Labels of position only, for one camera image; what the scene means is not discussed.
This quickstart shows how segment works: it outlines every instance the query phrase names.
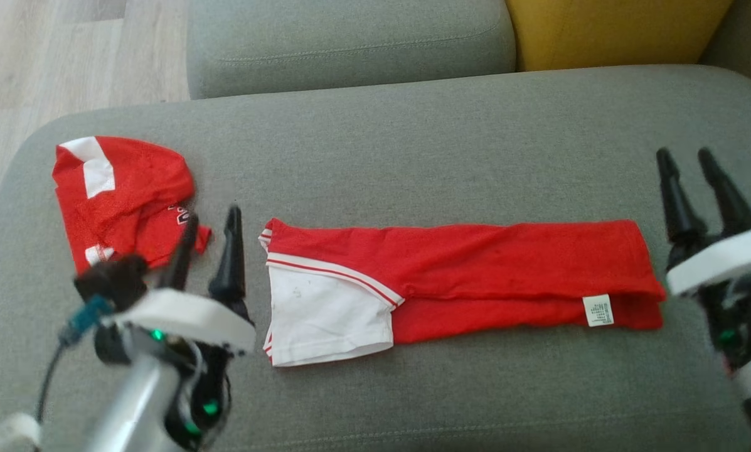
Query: red garment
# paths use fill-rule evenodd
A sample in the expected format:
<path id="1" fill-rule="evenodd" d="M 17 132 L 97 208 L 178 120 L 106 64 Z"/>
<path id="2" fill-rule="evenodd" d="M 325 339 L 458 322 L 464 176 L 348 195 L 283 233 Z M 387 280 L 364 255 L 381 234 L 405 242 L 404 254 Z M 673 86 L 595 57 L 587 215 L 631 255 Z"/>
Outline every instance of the red garment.
<path id="1" fill-rule="evenodd" d="M 587 325 L 582 298 L 600 294 L 610 296 L 614 326 L 662 326 L 665 291 L 630 220 L 300 229 L 275 218 L 261 240 L 269 266 L 340 277 L 398 306 L 395 343 Z"/>
<path id="2" fill-rule="evenodd" d="M 165 147 L 123 137 L 84 137 L 57 146 L 51 177 L 77 272 L 123 254 L 163 266 L 178 243 L 194 195 L 186 161 Z M 203 252 L 211 229 L 200 227 Z"/>

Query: gray ottoman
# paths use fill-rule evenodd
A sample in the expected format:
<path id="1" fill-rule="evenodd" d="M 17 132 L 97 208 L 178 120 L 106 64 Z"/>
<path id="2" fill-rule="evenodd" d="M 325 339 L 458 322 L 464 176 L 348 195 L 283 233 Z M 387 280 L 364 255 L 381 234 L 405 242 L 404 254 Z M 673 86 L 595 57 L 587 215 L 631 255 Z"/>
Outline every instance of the gray ottoman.
<path id="1" fill-rule="evenodd" d="M 510 72 L 504 0 L 195 0 L 192 99 Z"/>
<path id="2" fill-rule="evenodd" d="M 0 191 L 0 419 L 32 410 L 56 329 L 80 301 L 50 177 L 54 148 L 122 135 L 182 153 L 204 223 L 244 212 L 247 303 L 264 339 L 260 228 L 632 218 L 664 274 L 654 152 L 669 146 L 718 227 L 695 162 L 711 146 L 751 202 L 751 81 L 701 66 L 595 68 L 248 95 L 79 114 L 18 152 Z M 335 194 L 344 192 L 347 198 Z M 203 292 L 220 246 L 198 259 Z M 745 450 L 748 429 L 705 321 L 662 306 L 660 331 L 515 328 L 273 369 L 232 363 L 218 451 Z M 54 380 L 46 450 L 77 450 L 125 373 L 88 343 Z"/>

